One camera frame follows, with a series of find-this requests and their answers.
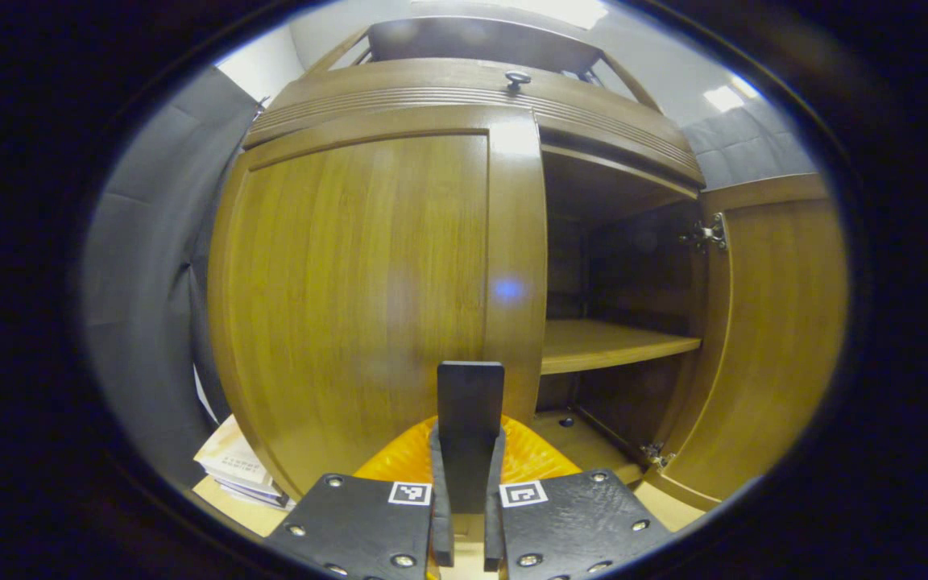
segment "stack of books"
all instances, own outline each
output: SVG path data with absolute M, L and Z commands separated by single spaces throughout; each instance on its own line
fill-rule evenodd
M 235 415 L 217 427 L 217 432 L 196 453 L 195 460 L 232 498 L 286 511 L 296 504 L 257 459 L 238 428 Z

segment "screw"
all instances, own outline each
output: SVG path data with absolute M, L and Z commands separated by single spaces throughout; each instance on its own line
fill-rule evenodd
M 525 554 L 523 557 L 518 558 L 518 566 L 531 568 L 531 566 L 537 565 L 541 561 L 542 554 Z
M 610 565 L 611 565 L 611 561 L 601 561 L 600 564 L 591 565 L 590 568 L 586 570 L 586 572 L 589 572 L 590 574 L 594 572 L 600 572 L 600 570 L 603 570 Z
M 417 564 L 416 559 L 413 559 L 413 557 L 409 557 L 406 554 L 396 554 L 391 559 L 391 562 L 393 562 L 393 565 L 396 566 L 396 568 L 410 568 L 410 566 Z

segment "open cabinet door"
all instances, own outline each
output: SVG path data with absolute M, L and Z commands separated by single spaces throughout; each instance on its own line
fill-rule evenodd
M 701 510 L 788 450 L 829 386 L 847 325 L 847 252 L 821 176 L 701 194 L 725 220 L 710 246 L 703 342 L 682 411 L 645 480 Z
M 353 473 L 436 412 L 442 360 L 495 360 L 535 412 L 546 213 L 530 110 L 431 106 L 251 148 L 209 262 L 222 386 L 276 482 Z

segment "metal hinge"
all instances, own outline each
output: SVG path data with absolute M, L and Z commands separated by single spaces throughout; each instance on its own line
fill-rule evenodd
M 719 250 L 725 252 L 729 247 L 725 239 L 725 219 L 721 213 L 715 213 L 714 216 L 711 216 L 710 227 L 704 226 L 703 222 L 697 220 L 697 223 L 693 224 L 693 231 L 678 236 L 678 241 L 689 243 L 694 250 L 701 254 L 707 253 L 708 243 L 714 243 Z
M 647 455 L 649 462 L 651 462 L 654 466 L 657 466 L 658 470 L 663 470 L 664 467 L 668 465 L 668 462 L 671 462 L 671 460 L 675 459 L 674 453 L 661 455 L 662 447 L 664 447 L 664 443 L 640 445 L 640 451 L 644 452 L 644 455 Z

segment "closed cabinet door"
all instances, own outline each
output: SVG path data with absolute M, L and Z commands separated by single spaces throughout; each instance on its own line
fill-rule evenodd
M 725 221 L 708 249 L 703 341 L 686 403 L 648 481 L 711 509 L 765 474 L 813 417 L 847 327 L 847 252 L 818 175 L 701 194 Z
M 291 495 L 353 473 L 435 414 L 442 360 L 495 360 L 535 410 L 545 192 L 529 110 L 435 106 L 251 148 L 209 262 L 214 357 L 235 417 Z

